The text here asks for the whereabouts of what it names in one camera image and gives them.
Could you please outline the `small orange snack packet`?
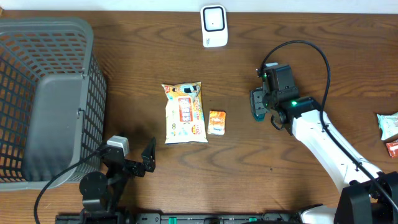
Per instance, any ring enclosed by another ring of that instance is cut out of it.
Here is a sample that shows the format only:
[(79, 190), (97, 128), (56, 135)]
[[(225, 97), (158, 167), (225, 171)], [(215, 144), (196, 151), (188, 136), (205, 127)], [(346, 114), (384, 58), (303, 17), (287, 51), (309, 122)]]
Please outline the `small orange snack packet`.
[(225, 111), (210, 111), (208, 120), (208, 134), (224, 135), (226, 124)]

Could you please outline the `yellow snack bag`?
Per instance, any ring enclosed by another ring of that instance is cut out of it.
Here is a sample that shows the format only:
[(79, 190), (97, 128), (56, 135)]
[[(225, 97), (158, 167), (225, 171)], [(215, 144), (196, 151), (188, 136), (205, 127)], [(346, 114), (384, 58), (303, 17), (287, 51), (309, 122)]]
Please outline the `yellow snack bag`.
[(163, 84), (162, 87), (167, 97), (165, 143), (207, 143), (201, 82)]

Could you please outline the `light teal wipes packet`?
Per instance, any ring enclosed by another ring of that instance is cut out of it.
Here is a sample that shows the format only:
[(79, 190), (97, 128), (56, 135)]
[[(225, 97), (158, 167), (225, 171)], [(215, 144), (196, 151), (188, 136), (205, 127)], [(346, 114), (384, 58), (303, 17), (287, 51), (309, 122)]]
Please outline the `light teal wipes packet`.
[(392, 115), (377, 114), (379, 128), (382, 131), (381, 140), (389, 139), (398, 133), (397, 127), (397, 113)]

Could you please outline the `red Top chocolate bar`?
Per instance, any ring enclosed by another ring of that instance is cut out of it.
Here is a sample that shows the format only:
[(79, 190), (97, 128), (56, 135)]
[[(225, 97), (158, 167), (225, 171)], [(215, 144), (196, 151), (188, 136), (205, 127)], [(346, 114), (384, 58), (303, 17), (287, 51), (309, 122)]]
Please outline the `red Top chocolate bar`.
[(398, 157), (398, 140), (386, 143), (386, 147), (391, 158)]

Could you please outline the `teal Listerine mouthwash bottle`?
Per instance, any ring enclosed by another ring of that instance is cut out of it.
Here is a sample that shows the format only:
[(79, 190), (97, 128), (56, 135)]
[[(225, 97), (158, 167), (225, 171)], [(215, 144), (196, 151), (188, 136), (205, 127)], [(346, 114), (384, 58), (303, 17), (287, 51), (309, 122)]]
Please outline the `teal Listerine mouthwash bottle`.
[(265, 114), (255, 114), (255, 113), (253, 113), (252, 115), (253, 115), (254, 119), (256, 121), (258, 121), (258, 122), (263, 121), (264, 118), (265, 118)]

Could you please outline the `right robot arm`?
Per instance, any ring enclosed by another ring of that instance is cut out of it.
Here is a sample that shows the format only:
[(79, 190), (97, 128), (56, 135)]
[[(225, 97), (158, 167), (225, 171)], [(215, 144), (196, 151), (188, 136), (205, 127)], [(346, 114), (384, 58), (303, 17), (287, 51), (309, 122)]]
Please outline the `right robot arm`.
[(332, 125), (320, 104), (300, 96), (289, 65), (257, 69), (262, 86), (250, 92), (256, 121), (271, 124), (305, 145), (340, 194), (337, 207), (314, 205), (292, 219), (301, 223), (397, 223), (397, 173), (385, 173), (365, 159)]

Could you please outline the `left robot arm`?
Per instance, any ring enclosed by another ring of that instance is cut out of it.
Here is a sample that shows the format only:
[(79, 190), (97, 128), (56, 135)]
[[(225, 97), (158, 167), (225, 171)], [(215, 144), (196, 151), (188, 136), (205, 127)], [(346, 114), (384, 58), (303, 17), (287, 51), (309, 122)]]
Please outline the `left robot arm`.
[(86, 174), (80, 181), (83, 210), (81, 223), (133, 223), (134, 219), (118, 203), (128, 180), (144, 177), (155, 170), (156, 138), (152, 138), (141, 154), (142, 161), (126, 159), (129, 154), (128, 139), (113, 136), (102, 143), (96, 155), (108, 168), (107, 173), (100, 171)]

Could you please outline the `white barcode scanner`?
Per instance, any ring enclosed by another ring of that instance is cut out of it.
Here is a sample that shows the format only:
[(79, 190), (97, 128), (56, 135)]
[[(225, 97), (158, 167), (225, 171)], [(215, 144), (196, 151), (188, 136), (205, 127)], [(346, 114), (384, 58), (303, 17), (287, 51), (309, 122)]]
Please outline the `white barcode scanner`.
[(228, 43), (226, 9), (222, 5), (203, 6), (200, 11), (203, 46), (223, 47)]

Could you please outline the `grey plastic shopping basket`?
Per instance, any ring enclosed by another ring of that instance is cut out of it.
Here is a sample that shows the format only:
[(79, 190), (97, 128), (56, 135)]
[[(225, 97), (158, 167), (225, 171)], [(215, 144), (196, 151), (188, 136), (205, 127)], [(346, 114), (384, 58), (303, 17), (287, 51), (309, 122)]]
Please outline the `grey plastic shopping basket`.
[(106, 80), (83, 19), (1, 20), (1, 190), (78, 182), (100, 168)]

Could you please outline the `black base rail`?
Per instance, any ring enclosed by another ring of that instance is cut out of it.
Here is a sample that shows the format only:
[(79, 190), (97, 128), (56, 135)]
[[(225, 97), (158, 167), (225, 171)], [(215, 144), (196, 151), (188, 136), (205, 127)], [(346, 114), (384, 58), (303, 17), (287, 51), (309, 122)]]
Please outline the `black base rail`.
[(308, 217), (288, 213), (265, 213), (263, 215), (160, 215), (158, 213), (140, 213), (127, 218), (123, 223), (133, 224), (205, 224), (205, 223), (333, 223), (328, 216)]

